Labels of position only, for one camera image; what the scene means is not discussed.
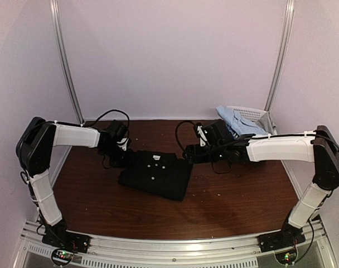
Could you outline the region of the front aluminium rail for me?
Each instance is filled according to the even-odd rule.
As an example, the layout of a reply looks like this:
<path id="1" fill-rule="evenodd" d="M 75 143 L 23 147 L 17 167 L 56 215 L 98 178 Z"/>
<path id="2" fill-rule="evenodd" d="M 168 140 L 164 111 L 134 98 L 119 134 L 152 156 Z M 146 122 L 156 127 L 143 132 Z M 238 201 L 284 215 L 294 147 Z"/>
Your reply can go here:
<path id="1" fill-rule="evenodd" d="M 42 243 L 38 223 L 26 221 L 11 267 L 59 267 L 54 247 Z M 196 240 L 135 240 L 87 234 L 87 253 L 74 254 L 65 267 L 338 267 L 325 228 L 312 222 L 314 240 L 298 263 L 281 264 L 283 251 L 263 252 L 259 235 Z"/>

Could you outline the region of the left aluminium frame post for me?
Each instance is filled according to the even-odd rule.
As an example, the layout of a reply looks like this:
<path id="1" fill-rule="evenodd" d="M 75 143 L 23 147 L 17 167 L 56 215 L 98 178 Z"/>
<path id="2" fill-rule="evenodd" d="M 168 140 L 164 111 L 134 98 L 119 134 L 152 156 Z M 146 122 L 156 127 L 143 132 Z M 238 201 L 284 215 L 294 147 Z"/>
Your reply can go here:
<path id="1" fill-rule="evenodd" d="M 59 51 L 60 63 L 61 63 L 62 71 L 64 74 L 66 87 L 69 92 L 71 104 L 74 109 L 77 121 L 80 124 L 83 124 L 85 121 L 84 121 L 83 114 L 81 112 L 78 97 L 76 95 L 74 82 L 73 82 L 72 75 L 71 75 L 70 65 L 69 65 L 69 61 L 67 58 L 65 41 L 64 41 L 64 37 L 62 33 L 61 18 L 60 18 L 60 12 L 59 12 L 59 2 L 57 0 L 50 0 L 49 3 L 50 3 L 52 23 L 53 23 L 53 27 L 55 31 L 55 39 L 56 39 L 57 48 Z"/>

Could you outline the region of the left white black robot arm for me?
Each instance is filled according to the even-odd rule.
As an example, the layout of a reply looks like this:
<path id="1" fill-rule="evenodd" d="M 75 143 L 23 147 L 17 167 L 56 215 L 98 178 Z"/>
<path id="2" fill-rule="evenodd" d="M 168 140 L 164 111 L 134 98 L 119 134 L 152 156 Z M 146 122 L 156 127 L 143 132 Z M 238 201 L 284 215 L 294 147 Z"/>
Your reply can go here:
<path id="1" fill-rule="evenodd" d="M 54 147 L 71 146 L 97 149 L 99 155 L 108 157 L 112 167 L 123 168 L 129 163 L 129 124 L 113 120 L 99 130 L 94 126 L 47 121 L 41 117 L 31 119 L 16 146 L 16 155 L 26 184 L 40 217 L 51 231 L 49 238 L 59 248 L 71 243 L 66 223 L 59 210 L 49 179 L 49 168 Z"/>

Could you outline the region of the right aluminium frame post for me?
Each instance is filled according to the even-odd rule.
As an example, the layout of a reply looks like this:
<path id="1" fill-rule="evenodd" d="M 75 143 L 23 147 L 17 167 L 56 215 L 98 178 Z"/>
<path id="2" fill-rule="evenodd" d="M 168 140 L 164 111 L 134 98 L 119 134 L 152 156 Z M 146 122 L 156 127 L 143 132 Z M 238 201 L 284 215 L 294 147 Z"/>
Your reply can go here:
<path id="1" fill-rule="evenodd" d="M 284 59 L 287 54 L 287 50 L 288 50 L 288 46 L 290 42 L 290 36 L 292 33 L 292 26 L 293 26 L 293 21 L 294 21 L 294 4 L 295 4 L 294 0 L 286 1 L 279 50 L 278 50 L 277 60 L 275 63 L 272 81 L 270 83 L 267 101 L 266 101 L 265 108 L 264 108 L 265 111 L 271 110 L 275 95 L 279 87 L 280 77 L 281 77 L 283 66 L 284 66 Z"/>

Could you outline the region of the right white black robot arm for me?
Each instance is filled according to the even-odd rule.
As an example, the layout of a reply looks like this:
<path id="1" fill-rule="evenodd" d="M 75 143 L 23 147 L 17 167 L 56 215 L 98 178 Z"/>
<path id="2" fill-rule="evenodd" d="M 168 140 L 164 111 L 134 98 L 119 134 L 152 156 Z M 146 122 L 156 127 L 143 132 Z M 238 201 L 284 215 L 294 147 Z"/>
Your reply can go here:
<path id="1" fill-rule="evenodd" d="M 339 145 L 326 126 L 301 133 L 233 134 L 223 120 L 194 125 L 199 140 L 181 145 L 191 163 L 227 161 L 228 164 L 280 161 L 299 194 L 277 242 L 284 247 L 298 238 L 304 225 L 339 188 Z"/>

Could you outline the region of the left circuit board with LEDs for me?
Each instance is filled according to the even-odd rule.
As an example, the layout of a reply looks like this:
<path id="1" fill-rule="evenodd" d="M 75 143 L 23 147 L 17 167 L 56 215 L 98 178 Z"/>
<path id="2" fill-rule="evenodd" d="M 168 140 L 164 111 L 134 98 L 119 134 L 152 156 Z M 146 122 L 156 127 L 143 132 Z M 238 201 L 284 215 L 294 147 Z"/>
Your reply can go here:
<path id="1" fill-rule="evenodd" d="M 56 248 L 51 253 L 51 261 L 56 266 L 66 266 L 74 258 L 74 253 L 61 248 Z"/>

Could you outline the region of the light blue shirt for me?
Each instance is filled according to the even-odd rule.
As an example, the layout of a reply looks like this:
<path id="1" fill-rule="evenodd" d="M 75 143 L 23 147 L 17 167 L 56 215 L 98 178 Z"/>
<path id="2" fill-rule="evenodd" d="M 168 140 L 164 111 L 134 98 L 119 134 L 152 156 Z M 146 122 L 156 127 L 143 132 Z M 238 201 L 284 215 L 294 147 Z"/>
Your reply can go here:
<path id="1" fill-rule="evenodd" d="M 226 123 L 228 129 L 232 130 L 239 136 L 245 134 L 268 134 L 263 128 L 243 117 L 238 111 L 224 106 L 216 107 L 216 111 L 220 118 Z"/>

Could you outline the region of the black long sleeve shirt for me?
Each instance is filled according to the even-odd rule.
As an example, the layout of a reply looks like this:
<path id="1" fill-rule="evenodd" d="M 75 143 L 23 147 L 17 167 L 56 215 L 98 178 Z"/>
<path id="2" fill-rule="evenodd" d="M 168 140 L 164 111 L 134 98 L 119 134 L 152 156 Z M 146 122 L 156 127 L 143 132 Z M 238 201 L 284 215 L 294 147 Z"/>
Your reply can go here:
<path id="1" fill-rule="evenodd" d="M 136 151 L 132 165 L 118 177 L 118 184 L 170 200 L 182 201 L 193 165 L 175 153 Z"/>

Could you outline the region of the aluminium frame post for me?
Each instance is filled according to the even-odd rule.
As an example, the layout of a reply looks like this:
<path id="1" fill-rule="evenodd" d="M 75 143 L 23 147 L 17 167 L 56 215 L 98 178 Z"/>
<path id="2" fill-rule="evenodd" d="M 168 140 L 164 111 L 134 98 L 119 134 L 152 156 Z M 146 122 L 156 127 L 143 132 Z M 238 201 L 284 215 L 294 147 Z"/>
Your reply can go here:
<path id="1" fill-rule="evenodd" d="M 265 111 L 271 110 L 275 95 L 279 87 L 280 77 L 281 77 L 283 66 L 284 66 L 284 59 L 287 54 L 287 50 L 288 50 L 288 46 L 290 42 L 290 36 L 292 33 L 292 26 L 293 26 L 293 21 L 294 21 L 294 4 L 295 4 L 294 0 L 286 1 L 279 50 L 278 50 L 277 60 L 275 63 L 272 81 L 270 83 L 267 101 L 266 101 L 265 108 L 264 108 Z"/>
<path id="2" fill-rule="evenodd" d="M 50 0 L 49 3 L 50 3 L 52 23 L 53 23 L 53 27 L 55 31 L 55 39 L 56 39 L 57 48 L 59 51 L 60 63 L 61 63 L 62 71 L 64 74 L 66 87 L 69 92 L 71 104 L 74 109 L 77 121 L 80 124 L 83 124 L 85 121 L 84 121 L 83 114 L 81 112 L 78 97 L 76 95 L 74 82 L 73 82 L 72 75 L 71 75 L 70 65 L 69 65 L 69 61 L 67 58 L 65 41 L 64 41 L 64 37 L 62 33 L 61 18 L 60 18 L 60 12 L 59 12 L 59 2 L 57 0 Z"/>

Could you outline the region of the right circuit board with LEDs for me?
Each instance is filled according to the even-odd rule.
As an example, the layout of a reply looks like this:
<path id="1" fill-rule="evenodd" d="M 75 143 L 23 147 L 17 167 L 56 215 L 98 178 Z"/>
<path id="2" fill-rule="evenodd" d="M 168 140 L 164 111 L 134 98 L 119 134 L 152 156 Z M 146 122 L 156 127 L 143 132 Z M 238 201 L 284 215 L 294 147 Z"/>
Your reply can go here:
<path id="1" fill-rule="evenodd" d="M 297 259 L 297 250 L 291 249 L 275 253 L 276 261 L 281 265 L 291 265 Z"/>

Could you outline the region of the grey shirt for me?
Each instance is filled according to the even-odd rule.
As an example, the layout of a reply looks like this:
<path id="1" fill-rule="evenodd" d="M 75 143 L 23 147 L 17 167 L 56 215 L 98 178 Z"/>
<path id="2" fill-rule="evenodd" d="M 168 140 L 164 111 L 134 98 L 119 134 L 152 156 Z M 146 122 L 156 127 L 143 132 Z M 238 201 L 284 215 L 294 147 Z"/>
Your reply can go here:
<path id="1" fill-rule="evenodd" d="M 276 125 L 270 116 L 269 112 L 265 112 L 257 121 L 256 124 L 265 132 L 270 134 L 276 133 Z"/>

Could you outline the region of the circuit board with leds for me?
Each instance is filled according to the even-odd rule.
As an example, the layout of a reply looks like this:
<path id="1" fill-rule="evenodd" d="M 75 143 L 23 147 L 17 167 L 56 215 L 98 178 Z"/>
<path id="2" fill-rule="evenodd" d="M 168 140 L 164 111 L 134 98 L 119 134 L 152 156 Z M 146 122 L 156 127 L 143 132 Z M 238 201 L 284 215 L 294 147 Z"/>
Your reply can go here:
<path id="1" fill-rule="evenodd" d="M 66 266 L 74 258 L 74 253 L 61 248 L 56 248 L 51 253 L 51 261 L 56 266 Z"/>
<path id="2" fill-rule="evenodd" d="M 276 261 L 281 265 L 291 265 L 297 259 L 297 250 L 291 249 L 275 253 Z"/>

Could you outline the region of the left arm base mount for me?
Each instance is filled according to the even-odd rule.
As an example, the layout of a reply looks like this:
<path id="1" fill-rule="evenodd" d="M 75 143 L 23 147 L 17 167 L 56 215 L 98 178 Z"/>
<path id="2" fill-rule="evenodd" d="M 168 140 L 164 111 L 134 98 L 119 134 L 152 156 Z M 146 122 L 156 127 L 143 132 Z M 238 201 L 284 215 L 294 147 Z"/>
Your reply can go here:
<path id="1" fill-rule="evenodd" d="M 61 234 L 46 231 L 42 238 L 42 242 L 74 253 L 87 253 L 90 244 L 90 236 L 68 231 Z"/>

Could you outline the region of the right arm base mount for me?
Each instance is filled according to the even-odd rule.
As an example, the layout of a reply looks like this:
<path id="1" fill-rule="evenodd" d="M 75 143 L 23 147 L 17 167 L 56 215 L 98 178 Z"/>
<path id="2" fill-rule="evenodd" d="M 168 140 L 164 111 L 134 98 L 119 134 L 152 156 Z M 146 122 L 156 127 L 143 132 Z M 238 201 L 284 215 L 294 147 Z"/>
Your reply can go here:
<path id="1" fill-rule="evenodd" d="M 306 238 L 301 230 L 280 230 L 277 232 L 261 234 L 258 237 L 261 252 L 277 251 L 303 243 Z"/>

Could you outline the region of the white perforated plastic basket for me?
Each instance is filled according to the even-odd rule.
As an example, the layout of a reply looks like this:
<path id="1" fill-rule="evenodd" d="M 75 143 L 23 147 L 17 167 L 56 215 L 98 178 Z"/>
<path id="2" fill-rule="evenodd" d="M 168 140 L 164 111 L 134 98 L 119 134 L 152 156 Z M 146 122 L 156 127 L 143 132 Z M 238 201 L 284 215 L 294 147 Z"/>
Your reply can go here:
<path id="1" fill-rule="evenodd" d="M 252 122 L 256 122 L 265 112 L 261 109 L 255 109 L 255 108 L 248 108 L 248 107 L 240 107 L 240 106 L 226 106 L 228 108 L 231 108 L 235 111 L 238 111 L 243 117 L 246 119 L 251 120 Z"/>

